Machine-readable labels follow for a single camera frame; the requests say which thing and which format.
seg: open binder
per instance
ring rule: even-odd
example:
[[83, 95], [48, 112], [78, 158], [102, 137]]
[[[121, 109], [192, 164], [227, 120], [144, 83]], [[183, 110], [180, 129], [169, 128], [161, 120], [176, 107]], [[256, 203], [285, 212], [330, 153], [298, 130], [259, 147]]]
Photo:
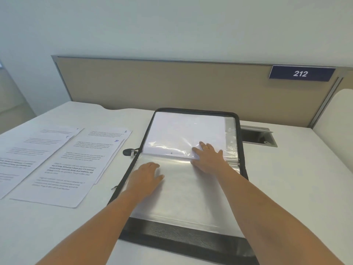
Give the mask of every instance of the open binder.
[[[248, 179], [235, 113], [159, 108], [109, 203], [124, 189], [130, 173], [149, 161], [165, 169], [165, 185], [134, 210], [120, 239], [217, 263], [258, 264], [218, 183], [190, 165], [190, 159], [198, 158], [191, 148], [200, 140], [222, 149], [230, 166]], [[224, 221], [218, 221], [223, 213]]]

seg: sign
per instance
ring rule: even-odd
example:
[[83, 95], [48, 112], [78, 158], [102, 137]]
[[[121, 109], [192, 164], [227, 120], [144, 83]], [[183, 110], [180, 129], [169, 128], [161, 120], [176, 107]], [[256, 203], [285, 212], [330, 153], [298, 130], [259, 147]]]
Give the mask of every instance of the sign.
[[272, 66], [269, 79], [305, 80], [328, 82], [335, 68]]

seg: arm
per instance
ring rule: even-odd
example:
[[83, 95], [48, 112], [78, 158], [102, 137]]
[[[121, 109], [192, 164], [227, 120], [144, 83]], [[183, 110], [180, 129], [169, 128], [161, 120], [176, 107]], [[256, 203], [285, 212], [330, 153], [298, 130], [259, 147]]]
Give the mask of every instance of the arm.
[[306, 226], [233, 170], [212, 145], [192, 148], [200, 160], [191, 163], [213, 174], [234, 217], [262, 265], [343, 264]]
[[135, 206], [158, 186], [159, 164], [147, 163], [132, 172], [118, 198], [53, 248], [37, 265], [104, 265]]

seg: transparent sheet protector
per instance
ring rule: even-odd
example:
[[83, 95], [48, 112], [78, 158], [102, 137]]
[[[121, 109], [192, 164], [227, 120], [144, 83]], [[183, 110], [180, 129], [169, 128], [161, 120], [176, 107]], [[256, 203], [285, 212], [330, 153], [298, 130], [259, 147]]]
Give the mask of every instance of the transparent sheet protector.
[[156, 112], [143, 152], [170, 157], [198, 159], [191, 150], [199, 141], [210, 143], [230, 163], [238, 162], [236, 124], [233, 117]]
[[[133, 171], [147, 162], [160, 164], [157, 174], [164, 174], [165, 178], [153, 194], [135, 208], [131, 217], [244, 237], [214, 176], [201, 172], [185, 158], [144, 153], [140, 154]], [[238, 166], [231, 166], [239, 172]]]

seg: person's left arm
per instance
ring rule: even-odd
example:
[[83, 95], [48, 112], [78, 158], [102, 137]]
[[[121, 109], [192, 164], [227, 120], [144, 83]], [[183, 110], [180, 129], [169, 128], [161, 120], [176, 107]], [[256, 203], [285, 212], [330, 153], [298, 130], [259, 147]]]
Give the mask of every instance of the person's left arm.
[[89, 221], [61, 241], [37, 265], [104, 265], [135, 206], [164, 178], [159, 164], [147, 163], [129, 176], [127, 189]]

